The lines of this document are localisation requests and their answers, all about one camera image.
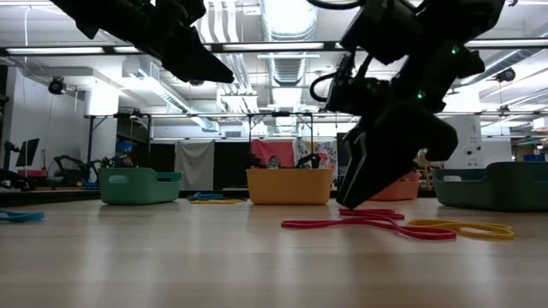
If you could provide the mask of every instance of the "rubber band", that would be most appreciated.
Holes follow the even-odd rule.
[[[325,228],[343,224],[369,225],[378,228],[395,230],[401,234],[421,240],[453,240],[456,238],[456,232],[447,228],[400,226],[396,220],[405,218],[403,214],[398,214],[394,210],[346,210],[340,209],[342,216],[352,216],[340,220],[288,220],[282,222],[282,228]]]
[[[239,199],[225,199],[225,200],[192,200],[190,204],[238,204],[242,202]]]
[[[453,220],[443,219],[414,219],[408,222],[408,226],[419,226],[428,228],[445,228],[453,230],[460,235],[478,238],[478,239],[494,239],[494,240],[513,240],[514,231],[512,227],[483,222],[458,222]],[[468,231],[465,228],[471,228],[485,232]]]
[[[0,209],[0,222],[34,222],[45,218],[44,212],[20,213]]]

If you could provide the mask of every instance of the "yellow rubber band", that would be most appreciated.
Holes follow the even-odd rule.
[[[432,227],[432,228],[446,228],[456,231],[460,235],[474,237],[479,239],[495,239],[495,240],[513,240],[514,231],[512,227],[499,225],[495,223],[483,223],[483,222],[458,222],[453,220],[443,219],[414,219],[408,222],[408,226],[418,227]],[[465,230],[464,228],[471,228],[481,231],[489,231],[489,233],[474,232]]]
[[[226,199],[226,200],[194,200],[190,201],[190,204],[237,204],[242,202],[238,199]]]

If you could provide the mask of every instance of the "table surface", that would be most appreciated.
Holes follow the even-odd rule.
[[[425,241],[367,226],[293,230],[337,206],[45,204],[0,223],[0,306],[548,307],[548,216],[370,203],[407,218],[495,222],[515,240]]]

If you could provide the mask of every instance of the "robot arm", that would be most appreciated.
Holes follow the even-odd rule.
[[[192,25],[206,13],[202,0],[52,0],[93,39],[99,29],[156,57],[183,81],[231,83],[232,72],[200,42]]]
[[[307,1],[327,9],[361,6],[340,43],[350,54],[334,74],[311,85],[311,94],[325,101],[327,110],[361,116],[344,139],[351,158],[337,197],[353,209],[410,172],[419,150],[427,149],[430,161],[449,159],[458,143],[456,131],[435,114],[444,109],[443,98],[456,78],[485,70],[479,53],[464,45],[497,24],[504,0],[425,0],[416,8],[407,0],[346,7]],[[353,76],[358,48],[367,58]],[[404,56],[391,81],[366,77],[373,58],[386,65]],[[318,97],[314,87],[329,78],[328,97]]]

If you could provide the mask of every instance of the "bin handle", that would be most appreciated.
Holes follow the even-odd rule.
[[[126,175],[111,175],[109,176],[110,184],[128,184],[129,178]]]

